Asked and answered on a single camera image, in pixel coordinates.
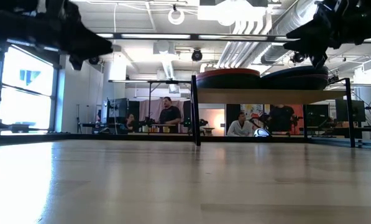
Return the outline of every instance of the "white shirt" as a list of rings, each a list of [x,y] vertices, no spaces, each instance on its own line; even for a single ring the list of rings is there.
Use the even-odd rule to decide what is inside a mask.
[[[228,136],[253,136],[253,125],[252,123],[245,121],[243,127],[240,126],[239,121],[234,121],[228,129]]]

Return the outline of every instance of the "black t-shirt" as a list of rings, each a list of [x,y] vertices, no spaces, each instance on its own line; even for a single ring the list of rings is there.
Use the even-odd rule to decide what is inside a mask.
[[[167,121],[173,121],[174,119],[180,118],[181,119],[181,112],[176,106],[171,106],[169,108],[165,108],[160,112],[159,116],[159,123],[164,124]],[[177,133],[178,132],[178,125],[170,127],[170,133]]]
[[[270,112],[270,131],[289,131],[291,129],[291,116],[295,113],[290,106],[274,107]]]

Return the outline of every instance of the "man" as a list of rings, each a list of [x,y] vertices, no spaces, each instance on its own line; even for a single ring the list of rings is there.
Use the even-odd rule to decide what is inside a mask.
[[[238,137],[253,136],[253,125],[246,121],[246,115],[243,111],[239,112],[237,121],[232,122],[227,135]]]
[[[295,111],[290,106],[274,105],[270,112],[269,131],[289,131]]]
[[[164,109],[160,112],[160,124],[175,124],[170,126],[170,133],[178,132],[178,124],[181,122],[181,112],[176,106],[172,106],[172,99],[168,96],[163,98]]]

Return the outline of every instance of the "wooden floor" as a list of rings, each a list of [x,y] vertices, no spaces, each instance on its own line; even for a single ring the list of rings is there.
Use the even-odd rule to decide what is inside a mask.
[[[62,141],[0,147],[0,223],[371,223],[371,151]]]

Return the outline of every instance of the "window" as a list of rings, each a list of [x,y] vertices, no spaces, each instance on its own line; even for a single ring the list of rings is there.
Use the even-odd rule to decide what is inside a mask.
[[[48,129],[54,73],[54,68],[47,62],[10,47],[5,54],[2,73],[2,122]]]

